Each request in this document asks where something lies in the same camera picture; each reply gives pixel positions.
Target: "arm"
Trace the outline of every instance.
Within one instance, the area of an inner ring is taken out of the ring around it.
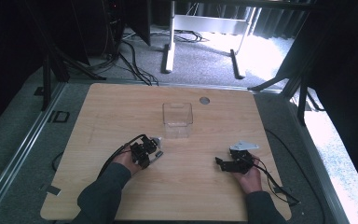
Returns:
[[[248,212],[249,224],[281,224],[286,220],[275,208],[271,196],[262,190],[260,171],[252,167],[245,175],[232,173],[241,185],[246,194],[246,208]]]
[[[141,170],[132,162],[131,151],[124,149],[103,174],[77,198],[81,211],[72,223],[112,223],[121,201],[121,190],[131,176]]]

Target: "wooden board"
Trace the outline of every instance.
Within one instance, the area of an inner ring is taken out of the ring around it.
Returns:
[[[203,105],[200,97],[208,97]],[[103,163],[120,146],[144,133],[163,136],[164,103],[191,103],[191,135],[162,139],[164,155],[137,173],[123,189],[117,220],[247,220],[239,184],[215,163],[231,161],[228,148],[240,140],[255,143],[253,150],[281,184],[269,143],[248,91],[178,87],[93,84],[76,121],[41,216],[72,219],[79,212],[79,193],[100,172]],[[262,175],[263,189],[269,191]],[[281,214],[289,219],[287,203],[272,196]]]

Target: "person's right hand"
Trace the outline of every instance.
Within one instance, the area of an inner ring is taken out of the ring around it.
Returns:
[[[127,167],[127,169],[130,170],[131,175],[135,175],[136,172],[142,170],[142,167],[140,165],[133,163],[130,147],[124,148],[120,154],[115,156],[112,162],[117,162]]]
[[[254,155],[252,155],[255,158],[254,164],[258,165],[258,158]],[[241,185],[242,190],[246,194],[250,194],[255,191],[261,191],[261,177],[260,177],[260,171],[252,166],[252,168],[248,171],[246,174],[241,173],[232,173],[234,177],[238,180],[238,182]]]

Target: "clear plastic box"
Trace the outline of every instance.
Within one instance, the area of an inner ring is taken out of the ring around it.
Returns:
[[[165,138],[188,138],[193,125],[191,103],[166,103],[162,105]]]

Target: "black equipment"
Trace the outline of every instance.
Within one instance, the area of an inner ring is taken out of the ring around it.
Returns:
[[[119,154],[125,153],[128,151],[123,151],[126,147],[130,146],[131,153],[132,153],[132,161],[135,164],[139,164],[142,169],[147,168],[153,161],[158,159],[162,156],[163,152],[158,151],[156,152],[157,148],[159,147],[159,140],[156,138],[148,138],[145,134],[140,134],[130,140],[130,142],[126,143],[124,146],[121,146],[118,150],[116,150],[115,153],[109,159],[105,162],[103,165],[103,168],[101,169],[101,172],[98,174],[98,177],[100,177],[106,167],[112,162],[112,160]],[[150,160],[149,155],[155,153],[156,158],[153,160]]]
[[[229,153],[234,161],[223,161],[215,157],[222,171],[246,174],[254,166],[255,159],[248,150],[230,149]]]

